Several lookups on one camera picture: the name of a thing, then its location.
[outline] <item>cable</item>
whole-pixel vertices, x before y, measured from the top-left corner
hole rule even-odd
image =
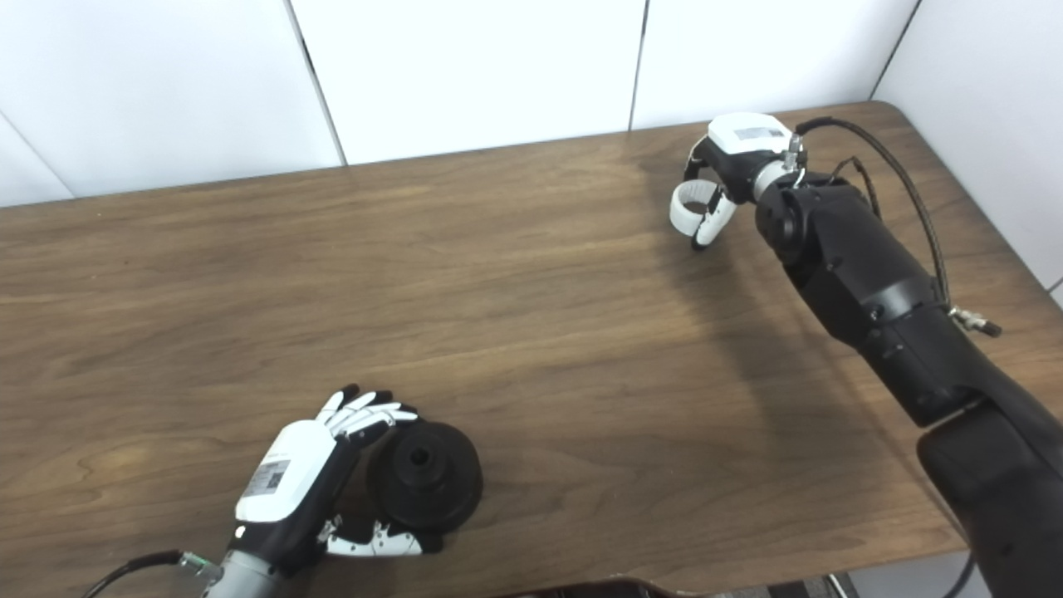
[[[697,146],[702,144],[702,141],[704,141],[705,139],[708,139],[708,138],[709,138],[709,134],[706,133],[706,134],[702,135],[701,139],[697,139],[697,142],[695,142],[694,144],[690,146],[690,153],[687,154],[687,164],[690,164],[691,161],[694,160],[694,150],[697,149]]]
[[[166,552],[154,552],[152,554],[145,554],[144,557],[137,557],[125,563],[121,567],[111,571],[106,577],[96,582],[96,585],[88,588],[88,592],[82,595],[81,598],[92,598],[103,588],[114,583],[118,578],[123,577],[126,574],[131,574],[135,570],[142,569],[145,567],[154,567],[156,565],[176,565],[181,562],[181,557],[184,554],[181,550],[167,550]]]
[[[882,209],[878,205],[878,193],[875,192],[875,185],[871,182],[871,174],[867,172],[867,169],[864,168],[863,161],[860,161],[859,157],[854,155],[853,157],[848,157],[840,161],[838,166],[834,167],[834,171],[830,173],[830,180],[827,181],[827,184],[829,185],[830,183],[833,183],[834,178],[838,177],[838,173],[849,164],[851,164],[853,167],[857,169],[857,172],[860,173],[860,176],[863,177],[864,187],[867,189],[867,203],[871,205],[871,210],[878,216],[879,220],[881,220]]]
[[[956,583],[952,587],[945,593],[942,598],[956,598],[963,592],[963,588],[967,586],[967,582],[971,581],[971,574],[975,573],[975,556],[967,554],[967,562],[963,565],[963,570],[960,571],[960,577],[956,578]]]
[[[845,590],[842,588],[842,582],[838,581],[838,576],[836,576],[834,574],[829,574],[826,577],[826,580],[830,582],[824,584],[827,586],[827,594],[830,594],[830,586],[834,586],[834,592],[838,593],[839,598],[849,598],[849,596],[845,594]]]
[[[868,133],[863,126],[849,122],[848,120],[842,120],[840,118],[834,118],[832,116],[823,116],[820,118],[813,118],[798,124],[794,131],[798,135],[805,135],[809,131],[814,129],[820,129],[822,126],[841,126],[846,129],[851,133],[859,136],[861,139],[867,142],[879,155],[885,159],[885,163],[893,168],[893,171],[897,173],[900,177],[900,182],[905,185],[905,190],[908,191],[908,195],[912,199],[912,205],[915,206],[915,212],[919,217],[919,221],[923,223],[923,229],[927,235],[927,242],[930,244],[930,255],[933,258],[933,269],[934,276],[938,278],[938,290],[941,293],[941,301],[948,307],[952,305],[951,294],[948,291],[948,277],[945,272],[945,259],[941,254],[941,245],[938,242],[938,233],[934,232],[933,222],[930,221],[930,212],[927,211],[926,204],[923,203],[923,197],[919,195],[918,189],[915,188],[915,183],[912,182],[912,177],[908,175],[908,171],[905,167],[900,165],[900,161],[890,153],[890,150],[882,144],[874,135]]]

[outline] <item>white wall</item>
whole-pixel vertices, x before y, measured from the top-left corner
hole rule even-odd
[[[73,197],[0,114],[0,207]]]
[[[652,0],[635,127],[865,101],[914,5]]]
[[[627,129],[644,0],[293,0],[350,164]]]
[[[340,164],[283,0],[4,2],[0,113],[79,197]]]
[[[899,107],[1045,286],[1063,277],[1063,2],[925,0],[876,99]]]

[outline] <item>label sticker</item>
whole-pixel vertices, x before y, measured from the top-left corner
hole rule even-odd
[[[255,469],[255,475],[251,476],[251,481],[248,482],[248,490],[243,491],[243,496],[240,498],[275,493],[277,486],[281,485],[281,480],[284,479],[284,473],[288,469],[289,463],[291,460],[273,461],[259,465],[258,469]]]
[[[784,137],[782,131],[771,126],[750,126],[749,129],[736,129],[735,135],[743,141],[746,139],[759,139],[761,137]]]

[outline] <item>wooden table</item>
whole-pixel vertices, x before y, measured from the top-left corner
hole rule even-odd
[[[1063,414],[1063,314],[905,118],[855,120],[931,208],[976,342]],[[466,431],[484,500],[438,556],[331,560],[307,596],[488,597],[613,576],[711,592],[959,549],[919,435],[821,330],[745,207],[694,253],[690,124],[0,210],[0,588],[220,558],[276,432],[348,382]],[[890,227],[927,259],[896,177]],[[348,510],[366,509],[356,486]],[[193,596],[173,570],[107,597]]]

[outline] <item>black rubber part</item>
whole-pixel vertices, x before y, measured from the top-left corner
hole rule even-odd
[[[484,493],[472,442],[445,424],[395,432],[369,462],[369,496],[381,514],[411,530],[443,534],[466,523]]]

